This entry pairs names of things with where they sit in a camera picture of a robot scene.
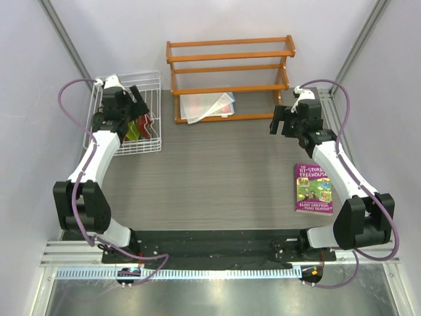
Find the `red floral plate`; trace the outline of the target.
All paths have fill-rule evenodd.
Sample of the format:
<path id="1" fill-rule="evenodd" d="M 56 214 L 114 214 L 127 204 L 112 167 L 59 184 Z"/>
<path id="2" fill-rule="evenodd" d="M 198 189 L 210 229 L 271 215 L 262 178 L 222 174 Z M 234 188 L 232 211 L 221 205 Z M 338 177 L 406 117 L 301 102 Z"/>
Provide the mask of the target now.
<path id="1" fill-rule="evenodd" d="M 140 137 L 144 139 L 151 139 L 152 138 L 152 121 L 148 114 L 141 115 L 137 121 L 136 126 L 139 130 Z"/>

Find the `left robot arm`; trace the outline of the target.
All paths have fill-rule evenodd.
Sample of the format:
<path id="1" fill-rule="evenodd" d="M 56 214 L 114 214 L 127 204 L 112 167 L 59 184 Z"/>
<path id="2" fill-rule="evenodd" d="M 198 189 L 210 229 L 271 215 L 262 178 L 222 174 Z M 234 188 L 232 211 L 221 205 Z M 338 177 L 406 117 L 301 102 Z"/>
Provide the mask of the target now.
<path id="1" fill-rule="evenodd" d="M 86 131 L 91 141 L 80 164 L 67 180 L 55 183 L 53 197 L 64 231 L 80 233 L 91 246 L 98 240 L 117 248 L 118 256 L 131 263 L 140 254 L 136 233 L 112 218 L 101 187 L 129 124 L 149 109 L 136 86 L 126 89 L 105 84 L 101 102 Z"/>

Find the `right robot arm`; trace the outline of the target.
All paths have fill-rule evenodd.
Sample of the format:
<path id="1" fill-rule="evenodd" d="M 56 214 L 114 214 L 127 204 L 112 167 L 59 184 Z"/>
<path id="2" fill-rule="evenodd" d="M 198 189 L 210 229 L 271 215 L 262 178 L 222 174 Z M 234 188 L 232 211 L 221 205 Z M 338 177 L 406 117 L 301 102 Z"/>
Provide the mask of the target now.
<path id="1" fill-rule="evenodd" d="M 339 136 L 324 128 L 321 103 L 303 99 L 296 108 L 277 105 L 270 123 L 271 134 L 278 133 L 281 122 L 282 135 L 298 140 L 299 146 L 331 180 L 342 203 L 333 224 L 305 230 L 305 239 L 297 243 L 299 256 L 311 260 L 321 248 L 339 248 L 355 250 L 375 260 L 362 249 L 393 240 L 391 253 L 381 260 L 394 258 L 399 249 L 399 235 L 393 222 L 395 201 L 390 194 L 379 193 L 364 180 L 343 151 Z"/>

